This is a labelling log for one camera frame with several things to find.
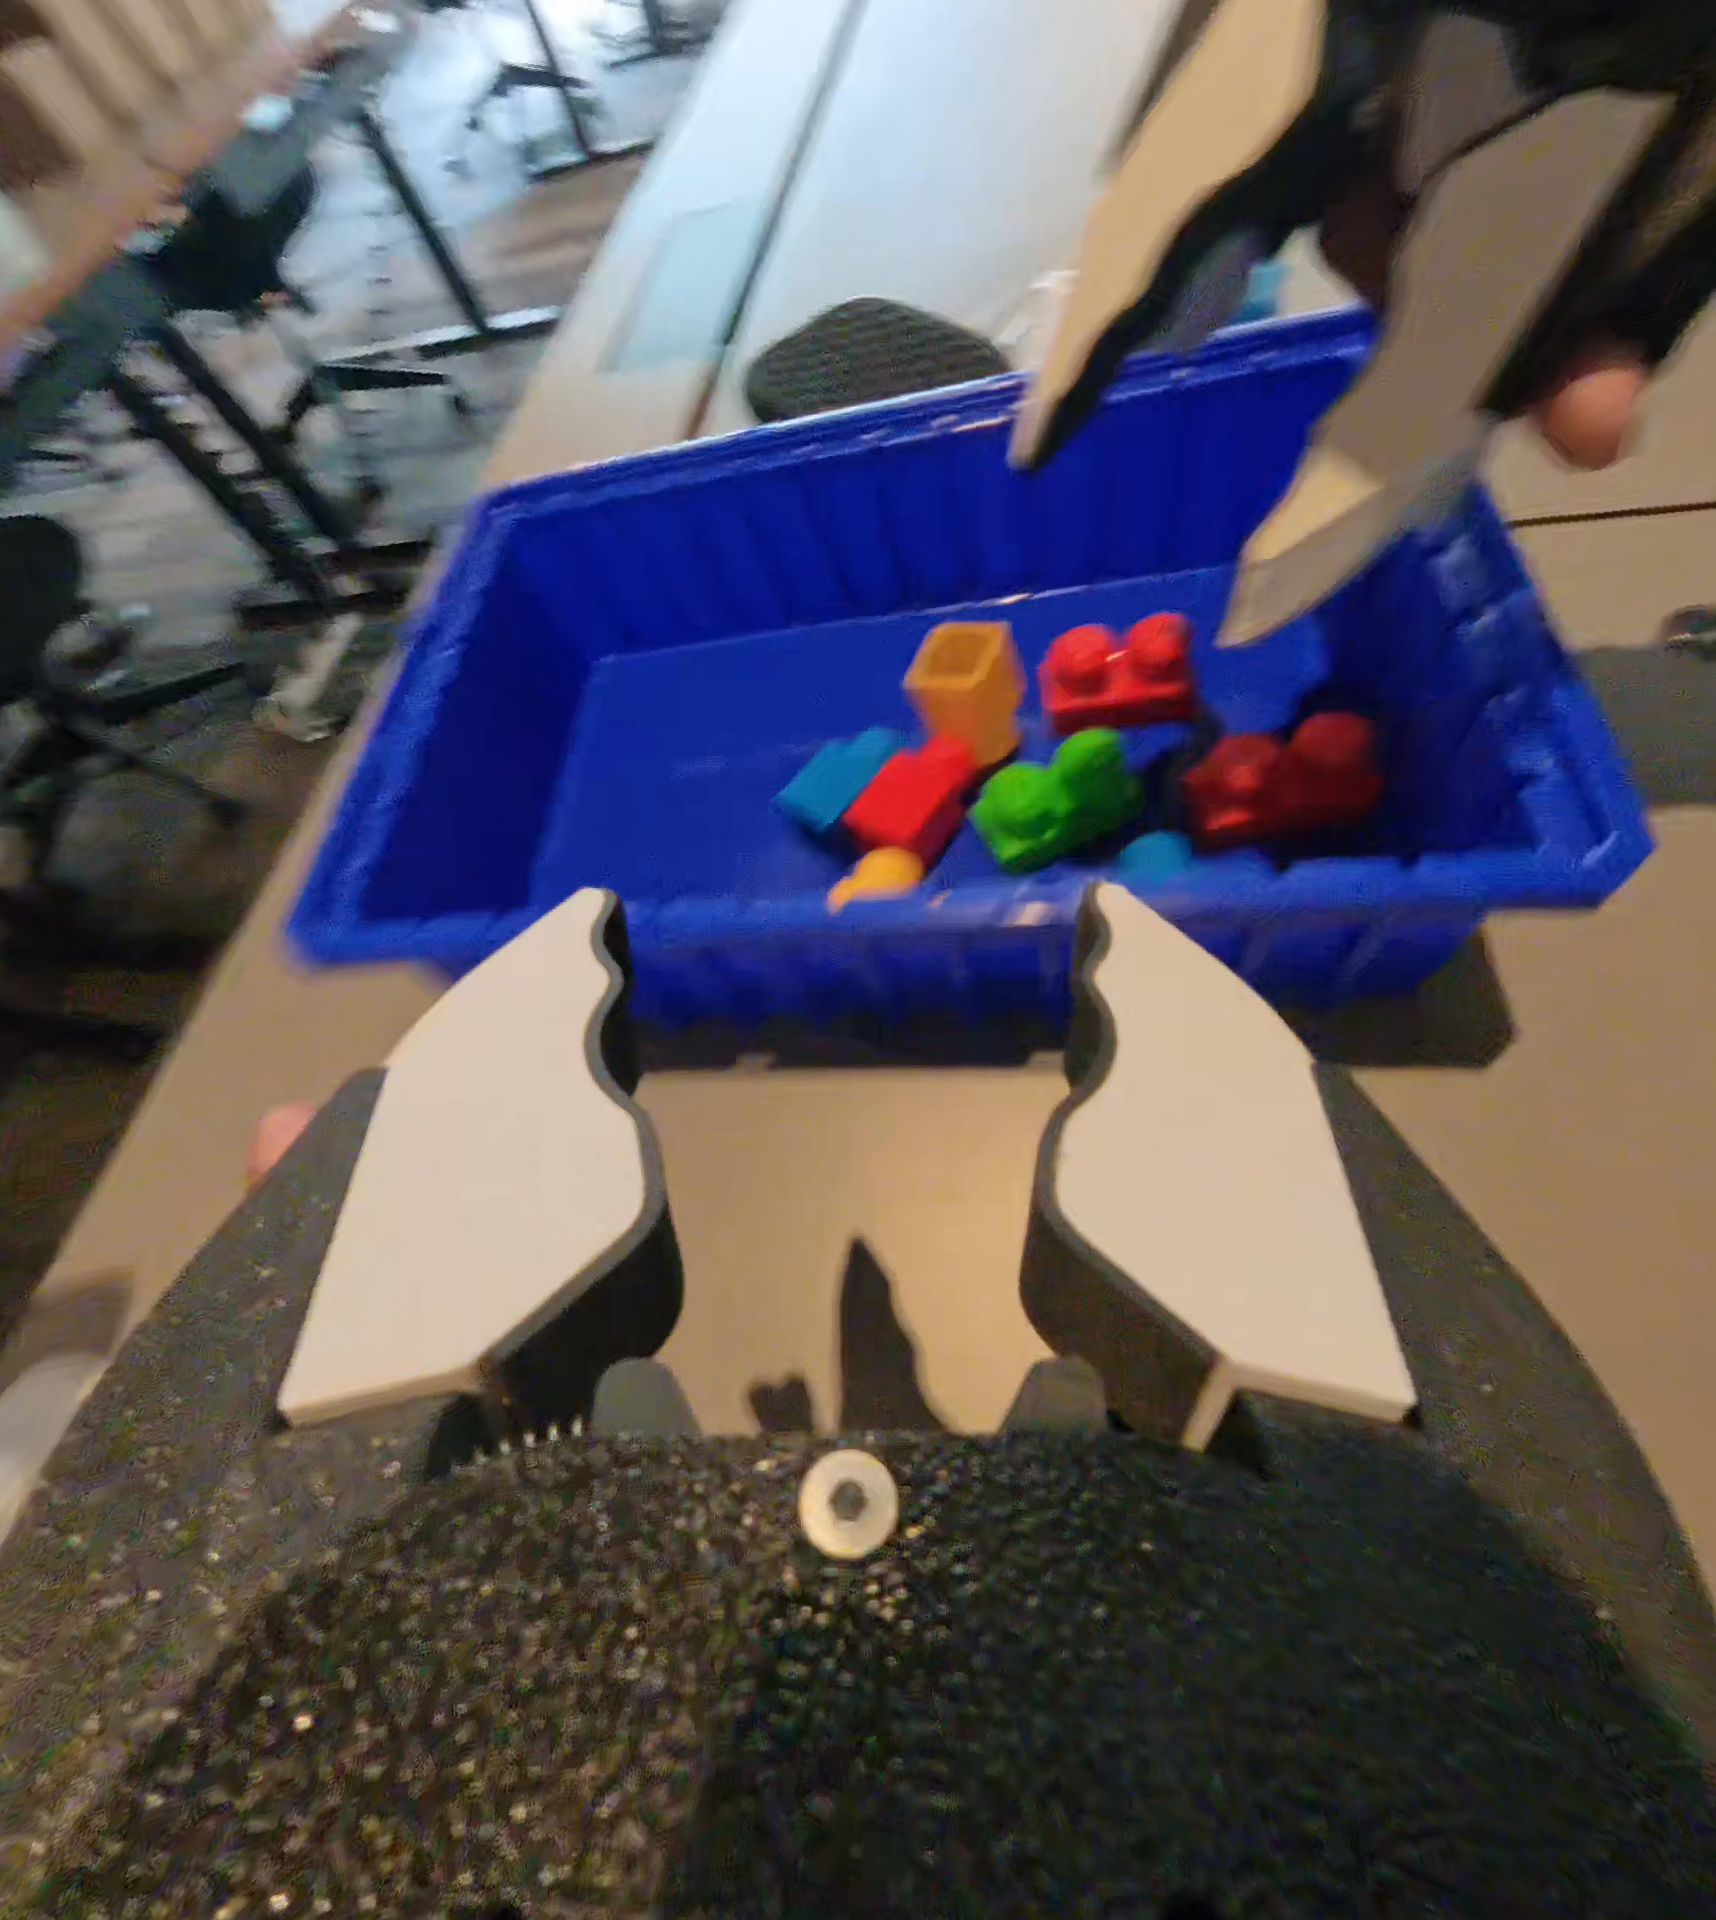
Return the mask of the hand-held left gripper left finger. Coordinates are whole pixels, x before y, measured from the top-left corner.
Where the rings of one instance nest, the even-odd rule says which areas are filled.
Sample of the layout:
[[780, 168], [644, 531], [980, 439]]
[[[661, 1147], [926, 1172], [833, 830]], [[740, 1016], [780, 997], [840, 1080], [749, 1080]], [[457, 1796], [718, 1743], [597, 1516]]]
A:
[[495, 1427], [587, 1424], [687, 1293], [640, 1077], [626, 913], [580, 888], [391, 1048], [280, 1419], [470, 1398]]

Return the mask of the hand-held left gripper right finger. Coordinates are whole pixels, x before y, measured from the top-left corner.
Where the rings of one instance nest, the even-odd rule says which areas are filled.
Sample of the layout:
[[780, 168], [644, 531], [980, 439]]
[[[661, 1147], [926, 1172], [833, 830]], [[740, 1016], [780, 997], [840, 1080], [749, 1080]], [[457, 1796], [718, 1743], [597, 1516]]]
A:
[[1315, 1056], [1114, 880], [1079, 906], [1063, 1072], [1019, 1263], [1050, 1351], [1190, 1450], [1246, 1393], [1402, 1426], [1421, 1393]]

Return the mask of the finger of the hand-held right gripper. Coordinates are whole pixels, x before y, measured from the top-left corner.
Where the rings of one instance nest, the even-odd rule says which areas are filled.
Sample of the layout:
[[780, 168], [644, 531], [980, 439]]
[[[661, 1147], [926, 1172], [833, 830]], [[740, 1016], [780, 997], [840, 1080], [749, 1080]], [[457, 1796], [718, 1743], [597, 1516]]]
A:
[[1327, 1], [1180, 4], [1014, 418], [1043, 467], [1146, 339], [1225, 326], [1253, 265], [1313, 222], [1340, 173], [1340, 26]]
[[1427, 182], [1390, 260], [1375, 354], [1244, 541], [1221, 645], [1316, 609], [1470, 486], [1494, 384], [1674, 102], [1569, 91]]

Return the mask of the pile of mega blocks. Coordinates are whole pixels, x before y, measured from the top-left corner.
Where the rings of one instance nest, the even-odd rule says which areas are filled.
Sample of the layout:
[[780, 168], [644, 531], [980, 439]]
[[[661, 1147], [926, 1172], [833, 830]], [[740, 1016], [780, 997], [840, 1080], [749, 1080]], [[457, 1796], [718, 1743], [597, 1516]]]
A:
[[964, 830], [1013, 878], [1109, 860], [1162, 884], [1201, 855], [1346, 848], [1373, 828], [1388, 789], [1375, 717], [1315, 704], [1281, 732], [1228, 732], [1193, 631], [1178, 609], [1086, 621], [1026, 667], [1009, 621], [931, 626], [902, 679], [918, 729], [833, 737], [775, 798], [847, 855], [825, 906], [913, 896]]

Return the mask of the blue plastic bin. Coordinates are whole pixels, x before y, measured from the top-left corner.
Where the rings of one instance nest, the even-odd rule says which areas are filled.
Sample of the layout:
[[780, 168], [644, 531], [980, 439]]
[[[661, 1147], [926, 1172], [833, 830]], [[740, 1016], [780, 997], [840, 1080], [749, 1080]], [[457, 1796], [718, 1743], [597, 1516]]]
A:
[[1060, 1033], [1114, 860], [1013, 875], [962, 828], [918, 892], [834, 909], [837, 851], [777, 805], [825, 743], [911, 719], [945, 617], [1009, 621], [1037, 670], [1072, 626], [1173, 609], [1228, 732], [1316, 698], [1378, 726], [1388, 788], [1346, 843], [1138, 882], [1270, 1000], [1407, 994], [1492, 913], [1604, 904], [1654, 848], [1646, 807], [1485, 491], [1322, 609], [1214, 645], [1243, 540], [1373, 344], [1340, 305], [1140, 354], [1041, 474], [1007, 462], [1000, 375], [485, 495], [295, 896], [295, 954], [455, 980], [590, 885], [626, 907], [657, 1027]]

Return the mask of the person's right hand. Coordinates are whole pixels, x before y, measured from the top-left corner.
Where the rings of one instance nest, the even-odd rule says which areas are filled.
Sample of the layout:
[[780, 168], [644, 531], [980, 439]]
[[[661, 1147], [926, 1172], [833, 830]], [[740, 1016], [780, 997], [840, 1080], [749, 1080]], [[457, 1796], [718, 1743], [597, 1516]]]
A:
[[1582, 351], [1532, 404], [1530, 420], [1566, 467], [1610, 467], [1635, 437], [1651, 377], [1648, 364], [1633, 349], [1606, 344]]

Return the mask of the black mesh office chair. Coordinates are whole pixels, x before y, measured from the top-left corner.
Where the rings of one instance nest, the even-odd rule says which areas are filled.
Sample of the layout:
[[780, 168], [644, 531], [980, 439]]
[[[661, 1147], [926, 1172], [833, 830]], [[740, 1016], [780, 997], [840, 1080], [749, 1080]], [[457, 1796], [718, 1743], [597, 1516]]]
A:
[[740, 391], [759, 424], [808, 420], [1010, 370], [984, 334], [902, 300], [843, 300], [775, 338]]

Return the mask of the long wooden desk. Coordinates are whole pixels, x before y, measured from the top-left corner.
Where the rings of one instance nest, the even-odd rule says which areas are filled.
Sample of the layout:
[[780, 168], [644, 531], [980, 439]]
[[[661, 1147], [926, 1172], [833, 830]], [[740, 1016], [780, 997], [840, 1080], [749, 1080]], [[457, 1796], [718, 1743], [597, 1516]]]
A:
[[[223, 156], [240, 135], [253, 102], [290, 91], [298, 74], [317, 69], [328, 53], [337, 53], [328, 83], [314, 95], [318, 121], [354, 123], [393, 200], [430, 254], [448, 298], [466, 317], [464, 326], [422, 329], [362, 347], [349, 360], [353, 371], [373, 371], [391, 349], [403, 349], [419, 362], [441, 362], [545, 338], [563, 321], [558, 305], [491, 313], [479, 300], [377, 117], [371, 95], [380, 69], [405, 52], [388, 48], [387, 32], [362, 19], [362, 12], [387, 14], [395, 19], [397, 42], [411, 42], [411, 4], [305, 4], [297, 24], [279, 19], [246, 48], [220, 56], [218, 65], [202, 71], [152, 129], [123, 135], [49, 192], [5, 202], [25, 229], [20, 251], [32, 272], [0, 294], [0, 400], [32, 371], [31, 345], [42, 327], [96, 313], [89, 300], [92, 287], [127, 300], [127, 305], [99, 311], [102, 327], [112, 321], [120, 327], [102, 339], [102, 366], [77, 373], [79, 390], [102, 388], [112, 395], [140, 436], [160, 448], [257, 547], [279, 587], [240, 601], [246, 624], [254, 627], [391, 612], [406, 597], [397, 576], [409, 564], [425, 562], [430, 540], [365, 543], [358, 522], [346, 515], [334, 495], [318, 491], [312, 472], [300, 465], [295, 449], [246, 415], [245, 404], [218, 371], [171, 324], [132, 249], [140, 232], [179, 206], [189, 182], [220, 178]], [[167, 409], [151, 385], [124, 368], [127, 342], [136, 338], [159, 342], [196, 395], [246, 444], [257, 460], [257, 475], [290, 495], [317, 531], [312, 541], [297, 537], [257, 491], [246, 490], [242, 478], [228, 474], [193, 429]]]

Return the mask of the row of cardboard boxes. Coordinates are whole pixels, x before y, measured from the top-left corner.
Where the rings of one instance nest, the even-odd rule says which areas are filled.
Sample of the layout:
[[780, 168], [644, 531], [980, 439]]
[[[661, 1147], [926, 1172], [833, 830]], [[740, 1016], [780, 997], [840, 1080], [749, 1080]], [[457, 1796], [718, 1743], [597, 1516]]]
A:
[[0, 1], [0, 182], [54, 180], [135, 144], [280, 27], [267, 1]]

